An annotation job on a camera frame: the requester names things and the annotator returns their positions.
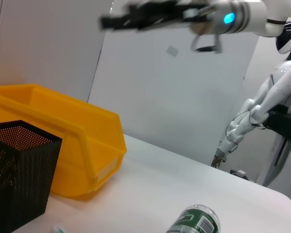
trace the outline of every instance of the yellow plastic bin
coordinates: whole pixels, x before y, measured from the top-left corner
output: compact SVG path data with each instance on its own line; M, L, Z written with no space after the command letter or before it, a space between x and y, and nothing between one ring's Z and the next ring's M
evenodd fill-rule
M126 152L119 116L38 85L0 86L0 122L24 120L63 139L52 192L97 190Z

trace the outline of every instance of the humanoid robot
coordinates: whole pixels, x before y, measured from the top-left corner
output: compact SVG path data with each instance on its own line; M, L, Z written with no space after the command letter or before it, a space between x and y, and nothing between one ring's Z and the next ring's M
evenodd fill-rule
M276 38L277 50L291 40L291 22L287 22L282 34ZM213 167L220 165L226 155L233 152L244 139L244 135L257 127L274 130L291 140L291 50L287 59L278 64L259 88L253 99L244 102L236 117L226 128L226 136L219 143L212 162Z

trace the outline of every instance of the blue light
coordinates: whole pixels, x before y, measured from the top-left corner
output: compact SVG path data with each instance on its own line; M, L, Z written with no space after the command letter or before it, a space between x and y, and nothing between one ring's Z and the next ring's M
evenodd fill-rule
M231 23L235 20L235 14L229 13L224 17L224 23Z

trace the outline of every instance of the pen holder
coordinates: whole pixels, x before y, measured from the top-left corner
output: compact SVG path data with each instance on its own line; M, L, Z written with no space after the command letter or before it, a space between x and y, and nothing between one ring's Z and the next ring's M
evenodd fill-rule
M22 120L0 123L0 233L45 212L61 143Z

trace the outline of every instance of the green bottle label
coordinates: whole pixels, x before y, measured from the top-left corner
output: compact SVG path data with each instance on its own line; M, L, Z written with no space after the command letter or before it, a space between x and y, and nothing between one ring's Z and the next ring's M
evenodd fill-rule
M213 218L202 210L185 210L172 225L184 225L196 229L199 233L219 233Z

